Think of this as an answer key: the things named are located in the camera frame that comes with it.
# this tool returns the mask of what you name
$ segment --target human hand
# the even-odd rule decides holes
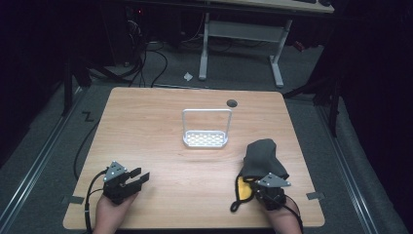
[[[96,206],[94,234],[115,233],[136,197],[137,193],[126,198],[122,204],[116,205],[109,198],[101,195]]]
[[[288,196],[286,196],[285,205],[300,215],[297,205]],[[277,234],[302,234],[301,219],[297,220],[291,211],[284,207],[273,211],[267,211],[265,208],[263,210]]]

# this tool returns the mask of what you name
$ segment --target dark fabric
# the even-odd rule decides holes
[[[248,145],[241,175],[246,179],[258,179],[272,173],[283,179],[289,177],[284,166],[276,158],[277,145],[272,139],[259,139]]]
[[[252,188],[252,185],[257,179],[261,179],[269,173],[283,179],[289,177],[285,167],[276,158],[276,149],[276,143],[270,138],[258,139],[247,146],[244,157],[244,166],[235,179],[235,193],[237,200],[231,205],[230,210],[232,213],[237,211],[240,204],[252,200],[254,197],[254,189]],[[249,196],[245,196],[244,191],[241,191],[241,189],[245,189],[245,185],[251,189],[251,194]]]

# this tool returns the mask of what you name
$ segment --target black cable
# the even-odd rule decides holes
[[[89,189],[88,189],[88,194],[86,196],[86,201],[85,201],[85,223],[86,223],[86,230],[87,233],[92,234],[92,225],[91,225],[91,214],[90,214],[90,204],[89,204],[89,199],[91,197],[91,190],[92,187],[94,186],[94,182],[102,175],[105,175],[107,172],[107,169],[100,172],[99,174],[97,174],[94,179],[92,179],[91,184],[89,185]]]
[[[82,148],[83,148],[83,146],[84,146],[85,143],[86,143],[86,140],[89,138],[89,136],[90,136],[91,133],[94,131],[94,129],[96,128],[96,126],[99,124],[99,122],[100,122],[100,120],[98,120],[98,121],[94,124],[94,126],[91,128],[91,130],[90,130],[90,131],[88,132],[88,134],[85,136],[85,138],[84,138],[83,141],[82,141],[82,144],[80,145],[80,147],[79,147],[79,149],[78,149],[78,151],[77,151],[77,153],[76,153],[75,161],[73,162],[73,174],[75,175],[76,181],[79,180],[79,176],[77,175],[77,172],[76,172],[76,165],[77,165],[77,160],[78,160],[78,158],[79,158],[80,152],[82,151]]]
[[[161,54],[161,53],[159,53],[159,52],[157,52],[157,51],[149,51],[149,52],[156,53],[156,54],[162,56],[162,57],[165,59],[165,67],[164,67],[164,69],[163,69],[163,70],[161,71],[161,73],[160,73],[157,77],[155,77],[155,79],[152,81],[151,88],[154,88],[155,82],[158,80],[158,78],[159,78],[162,74],[164,74],[165,70],[167,70],[167,67],[168,67],[168,59],[167,59],[166,56],[164,56],[163,54]]]

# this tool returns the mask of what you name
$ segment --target gray carpet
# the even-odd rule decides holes
[[[302,53],[286,47],[280,60],[284,88],[277,89],[266,54],[270,54],[272,44],[256,45],[239,42],[227,50],[227,45],[213,45],[209,54],[206,81],[199,81],[197,75],[200,63],[200,48],[197,43],[187,44],[180,49],[168,45],[153,44],[151,49],[162,48],[158,52],[168,59],[165,73],[157,80],[155,87],[179,86],[225,90],[277,91],[286,93],[304,85],[320,55],[322,48],[313,48]],[[166,62],[157,53],[148,52],[143,68],[143,81],[149,87],[155,77],[163,70]],[[122,66],[111,67],[116,72],[125,71]],[[183,76],[186,72],[194,75],[191,81]],[[138,76],[133,87],[139,86]],[[81,92],[79,101],[68,119],[56,146],[50,154],[44,170],[20,208],[9,233],[82,233],[65,230],[62,221],[67,209],[66,196],[70,196],[76,185],[72,165],[94,124],[100,118],[109,93],[113,87],[127,86],[107,79],[94,79],[88,90]],[[311,96],[287,99],[286,104],[291,120],[308,164],[316,191],[324,194],[320,204],[325,216],[325,225],[320,228],[305,228],[305,233],[364,233],[363,225],[353,205],[346,182],[340,173],[335,149],[329,132],[319,117],[319,107],[314,107]],[[63,110],[63,92],[60,88],[48,105],[33,121],[30,131],[9,162],[1,169],[0,211],[5,211],[9,201],[19,188],[30,166],[41,152],[48,136],[53,131]],[[358,144],[357,136],[347,116],[343,101],[340,102],[340,115],[337,121],[339,144],[354,173],[359,189],[374,218],[379,233],[407,233],[403,223],[393,210],[386,192],[371,169]],[[93,136],[87,138],[79,153],[76,171],[82,169]],[[257,230],[208,230],[206,233],[258,233]]]

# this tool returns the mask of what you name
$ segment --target metal rail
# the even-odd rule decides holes
[[[54,130],[49,135],[49,138],[43,145],[40,153],[38,154],[36,160],[34,161],[33,165],[31,166],[30,170],[22,180],[17,189],[15,195],[9,202],[9,205],[4,210],[4,212],[0,216],[0,233],[8,233],[9,229],[11,228],[13,222],[15,221],[17,215],[21,207],[24,205],[27,197],[29,196],[31,190],[33,189],[34,185],[36,184],[38,178],[42,174],[43,170],[45,169],[49,159],[52,156],[53,149],[56,146],[56,142],[61,135],[64,127],[66,126],[70,116],[73,113],[76,105],[80,102],[82,97],[85,95],[86,90],[81,90],[78,88],[75,92],[75,101],[74,105],[72,106],[71,110],[68,111],[66,115],[63,115],[58,120]]]

